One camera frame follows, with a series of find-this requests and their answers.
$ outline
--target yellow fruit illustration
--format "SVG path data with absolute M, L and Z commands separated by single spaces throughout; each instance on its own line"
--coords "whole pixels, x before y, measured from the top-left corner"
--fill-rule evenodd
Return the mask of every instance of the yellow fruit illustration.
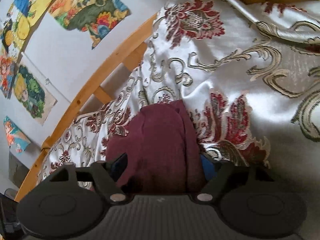
M 5 44 L 7 44 L 8 46 L 10 46 L 13 42 L 13 32 L 12 31 L 7 31 L 7 33 L 5 34 L 5 38 L 4 38 Z
M 27 18 L 22 15 L 18 22 L 17 35 L 19 39 L 25 40 L 28 37 L 30 31 L 30 25 Z

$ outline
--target metal rivet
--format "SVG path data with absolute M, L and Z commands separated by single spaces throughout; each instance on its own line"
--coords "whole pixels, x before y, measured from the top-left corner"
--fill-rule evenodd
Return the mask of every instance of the metal rivet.
M 200 201 L 211 201 L 213 197 L 207 193 L 201 193 L 197 196 L 197 199 Z
M 110 199 L 114 202 L 120 202 L 120 201 L 124 201 L 126 199 L 126 196 L 121 193 L 116 193 L 116 194 L 112 194 L 110 196 Z

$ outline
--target blue fabric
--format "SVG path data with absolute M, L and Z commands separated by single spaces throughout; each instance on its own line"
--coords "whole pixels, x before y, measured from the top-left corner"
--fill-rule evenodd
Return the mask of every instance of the blue fabric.
M 207 181 L 217 176 L 214 165 L 204 155 L 200 154 L 204 177 Z

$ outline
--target wooden bed frame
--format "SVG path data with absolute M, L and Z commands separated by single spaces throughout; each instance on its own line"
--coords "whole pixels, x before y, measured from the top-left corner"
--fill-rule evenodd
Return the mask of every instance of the wooden bed frame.
M 244 0 L 246 3 L 264 2 L 265 0 Z M 281 2 L 292 2 L 291 0 L 281 0 Z M 111 72 L 120 64 L 124 63 L 129 71 L 136 68 L 142 60 L 143 54 L 147 48 L 144 41 L 152 35 L 152 24 L 156 18 L 156 14 L 142 24 L 135 32 L 133 32 L 124 42 L 122 42 L 115 51 L 103 62 L 92 77 L 87 81 L 84 87 L 74 98 L 67 111 L 61 118 L 57 127 L 51 136 L 49 136 L 42 144 L 42 151 L 34 165 L 30 169 L 24 179 L 20 190 L 18 191 L 15 201 L 19 202 L 28 192 L 35 186 L 39 169 L 50 148 L 61 137 L 63 132 L 70 126 L 72 121 L 79 116 L 79 111 L 87 102 L 91 95 L 94 95 L 103 104 L 112 100 L 112 98 L 102 89 L 100 84 L 111 74 Z

